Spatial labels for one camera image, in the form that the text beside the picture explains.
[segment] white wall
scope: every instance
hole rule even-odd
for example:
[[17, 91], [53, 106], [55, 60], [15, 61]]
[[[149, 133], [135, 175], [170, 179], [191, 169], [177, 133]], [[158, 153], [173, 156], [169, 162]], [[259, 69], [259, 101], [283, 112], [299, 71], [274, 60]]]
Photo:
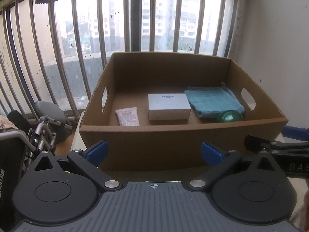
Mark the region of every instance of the white wall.
[[248, 0], [233, 59], [289, 119], [309, 127], [309, 0]]

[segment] box handle hole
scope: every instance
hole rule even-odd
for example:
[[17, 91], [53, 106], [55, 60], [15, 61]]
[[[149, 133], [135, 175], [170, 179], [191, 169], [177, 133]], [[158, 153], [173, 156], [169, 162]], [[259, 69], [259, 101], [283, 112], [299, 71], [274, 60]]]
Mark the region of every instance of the box handle hole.
[[104, 109], [104, 107], [105, 107], [108, 95], [109, 95], [109, 88], [105, 87], [104, 92], [103, 92], [103, 96], [102, 96], [102, 109]]
[[244, 101], [247, 103], [251, 111], [254, 110], [256, 106], [255, 100], [253, 96], [245, 88], [241, 90], [241, 96], [244, 99]]

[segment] gray gripper plate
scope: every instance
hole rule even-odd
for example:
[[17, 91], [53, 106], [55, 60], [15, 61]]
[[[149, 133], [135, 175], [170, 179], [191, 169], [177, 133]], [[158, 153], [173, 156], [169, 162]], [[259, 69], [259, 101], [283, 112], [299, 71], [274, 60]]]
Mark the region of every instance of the gray gripper plate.
[[296, 232], [298, 230], [287, 221], [267, 226], [237, 223], [217, 211], [206, 194], [190, 192], [184, 189], [180, 182], [129, 182], [122, 190], [103, 194], [95, 208], [77, 221], [49, 227], [22, 222], [15, 231]]

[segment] window bar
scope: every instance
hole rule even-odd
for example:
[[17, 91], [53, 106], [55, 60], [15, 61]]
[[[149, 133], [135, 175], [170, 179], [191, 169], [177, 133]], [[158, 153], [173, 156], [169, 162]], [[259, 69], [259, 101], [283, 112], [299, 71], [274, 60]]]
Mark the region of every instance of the window bar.
[[181, 1], [182, 0], [177, 0], [177, 3], [176, 3], [176, 18], [175, 18], [175, 31], [174, 31], [173, 52], [177, 52], [178, 51], [180, 16], [181, 16]]
[[66, 79], [66, 76], [65, 76], [65, 70], [63, 66], [63, 60], [62, 60], [62, 55], [61, 55], [61, 50], [60, 50], [59, 40], [58, 40], [54, 3], [48, 4], [48, 17], [49, 17], [50, 34], [52, 37], [52, 43], [54, 47], [55, 58], [56, 58], [60, 78], [61, 78], [61, 81], [64, 87], [65, 94], [68, 98], [69, 104], [75, 116], [75, 119], [79, 119], [80, 116], [79, 116], [77, 107], [75, 105], [74, 98], [72, 96], [68, 80]]
[[200, 0], [200, 12], [198, 16], [198, 25], [195, 41], [194, 53], [198, 54], [200, 51], [200, 40], [202, 37], [203, 21], [204, 21], [205, 0]]
[[21, 54], [22, 54], [22, 57], [23, 57], [23, 60], [24, 60], [24, 63], [25, 63], [25, 67], [26, 67], [29, 79], [30, 79], [30, 83], [31, 83], [33, 90], [34, 90], [34, 93], [37, 96], [37, 99], [39, 101], [42, 101], [41, 96], [39, 94], [39, 91], [37, 89], [37, 86], [34, 82], [33, 76], [31, 74], [31, 71], [30, 71], [29, 63], [27, 61], [27, 57], [26, 57], [26, 53], [25, 53], [25, 49], [24, 49], [23, 39], [21, 37], [18, 5], [19, 5], [18, 0], [15, 0], [16, 27], [17, 27], [17, 36], [18, 36], [18, 41], [19, 41], [19, 44], [20, 44]]
[[8, 114], [7, 109], [4, 107], [4, 104], [2, 103], [1, 99], [0, 99], [0, 106], [2, 107], [4, 113], [7, 115]]
[[100, 42], [101, 59], [104, 69], [107, 62], [106, 62], [106, 51], [104, 41], [102, 0], [97, 0], [97, 14], [98, 14], [98, 40]]
[[149, 51], [155, 51], [155, 0], [150, 0], [150, 35], [149, 35]]
[[130, 51], [130, 15], [129, 15], [129, 0], [123, 0], [124, 12], [124, 30], [125, 30], [125, 51]]
[[220, 42], [220, 37], [221, 37], [221, 32], [222, 32], [224, 9], [225, 9], [225, 0], [221, 0], [220, 12], [219, 12], [219, 21], [218, 21], [218, 26], [217, 26], [216, 39], [214, 41], [213, 55], [217, 55], [217, 53], [218, 53], [219, 42]]
[[38, 57], [38, 60], [39, 60], [40, 68], [41, 68], [41, 71], [42, 71], [42, 74], [43, 74], [43, 78], [45, 80], [48, 92], [50, 94], [50, 97], [51, 97], [53, 103], [55, 105], [58, 105], [57, 100], [56, 100], [56, 98], [54, 96], [52, 87], [50, 85], [48, 76], [46, 74], [45, 67], [44, 67], [44, 62], [43, 62], [41, 51], [40, 51], [40, 48], [39, 48], [39, 42], [38, 42], [38, 37], [37, 37], [36, 25], [35, 25], [35, 21], [34, 21], [33, 0], [29, 0], [29, 5], [30, 5], [30, 21], [31, 21], [32, 35], [33, 35], [34, 46], [35, 46], [35, 49], [36, 49], [36, 52], [37, 52], [37, 57]]
[[239, 29], [241, 28], [241, 21], [242, 21], [241, 18], [243, 16], [244, 3], [245, 3], [245, 0], [237, 0], [237, 9], [236, 9], [235, 22], [234, 22], [234, 29], [233, 29], [230, 49], [228, 52], [228, 58], [233, 58], [236, 42], [237, 42], [237, 39], [239, 38]]
[[2, 94], [3, 94], [3, 96], [4, 96], [5, 101], [7, 102], [7, 104], [8, 104], [8, 106], [9, 106], [10, 110], [13, 111], [14, 108], [13, 108], [13, 106], [12, 106], [12, 104], [11, 104], [9, 98], [7, 97], [7, 94], [5, 93], [5, 90], [4, 90], [4, 88], [3, 88], [2, 84], [1, 84], [1, 82], [0, 82], [0, 89], [1, 89], [1, 92], [2, 92]]
[[13, 68], [15, 77], [17, 79], [17, 82], [18, 82], [18, 85], [20, 87], [20, 90], [21, 90], [21, 92], [22, 92], [22, 94], [23, 94], [23, 96], [25, 98], [25, 101], [26, 101], [30, 111], [32, 112], [35, 120], [39, 120], [39, 118], [38, 118], [38, 116], [37, 116], [37, 114], [36, 114], [36, 112], [34, 110], [34, 100], [33, 100], [32, 96], [31, 96], [31, 93], [30, 93], [29, 88], [27, 86], [27, 83], [25, 81], [23, 72], [21, 70], [21, 67], [20, 67], [20, 64], [19, 64], [19, 61], [18, 61], [16, 49], [15, 49], [15, 46], [14, 46], [12, 27], [11, 27], [11, 21], [10, 21], [10, 11], [9, 10], [6, 11], [6, 9], [3, 8], [2, 9], [2, 17], [3, 17], [3, 27], [4, 27], [4, 38], [5, 38], [5, 42], [7, 44], [7, 51], [9, 53], [9, 57], [10, 57], [10, 61], [11, 61], [11, 64], [12, 64], [12, 68]]
[[[10, 79], [9, 79], [9, 77], [7, 75], [7, 71], [6, 71], [5, 67], [4, 67], [4, 63], [3, 63], [3, 60], [2, 60], [1, 56], [0, 56], [0, 65], [1, 65], [1, 68], [2, 68], [2, 71], [3, 71], [3, 74], [4, 74], [4, 78], [5, 78], [5, 80], [7, 82], [7, 85], [9, 87], [9, 89], [10, 89], [10, 92], [12, 93], [12, 96], [13, 96], [13, 98], [14, 98], [14, 100], [15, 100], [15, 102], [16, 102], [16, 104], [17, 104], [17, 106], [18, 106], [18, 108], [19, 108], [19, 110], [21, 112], [21, 114], [27, 119], [27, 116], [25, 115], [24, 109], [21, 107], [21, 104], [19, 103], [19, 101], [18, 101], [18, 99], [16, 97], [15, 91], [14, 91], [14, 89], [12, 87], [12, 84], [10, 82]], [[7, 101], [10, 109], [13, 111], [14, 108], [12, 107], [12, 104], [10, 103], [10, 100], [8, 99], [8, 97], [7, 97], [7, 95], [6, 95], [5, 91], [4, 91], [4, 89], [2, 87], [2, 84], [1, 84], [1, 91], [2, 91], [4, 97], [5, 97], [6, 101]]]
[[131, 50], [142, 49], [142, 0], [131, 0]]
[[235, 20], [236, 20], [237, 1], [238, 0], [234, 0], [234, 3], [233, 3], [232, 19], [231, 19], [231, 25], [230, 25], [227, 45], [225, 47], [224, 57], [228, 57], [230, 46], [231, 46], [231, 42], [232, 42], [232, 35], [233, 35], [234, 25], [235, 25]]
[[90, 92], [87, 73], [85, 69], [84, 58], [82, 56], [81, 42], [80, 42], [80, 36], [79, 36], [76, 0], [72, 0], [72, 14], [73, 14], [73, 27], [74, 27], [74, 33], [75, 33], [75, 44], [76, 44], [76, 49], [77, 49], [77, 54], [78, 54], [79, 65], [81, 69], [81, 75], [84, 81], [87, 97], [88, 99], [90, 99], [91, 92]]

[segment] blue towel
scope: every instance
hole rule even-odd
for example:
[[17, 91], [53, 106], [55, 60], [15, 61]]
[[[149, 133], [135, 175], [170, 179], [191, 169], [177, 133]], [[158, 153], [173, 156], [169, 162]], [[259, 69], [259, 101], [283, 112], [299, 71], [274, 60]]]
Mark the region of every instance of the blue towel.
[[244, 113], [233, 92], [225, 87], [188, 87], [184, 92], [199, 118], [217, 118], [220, 113], [235, 110]]

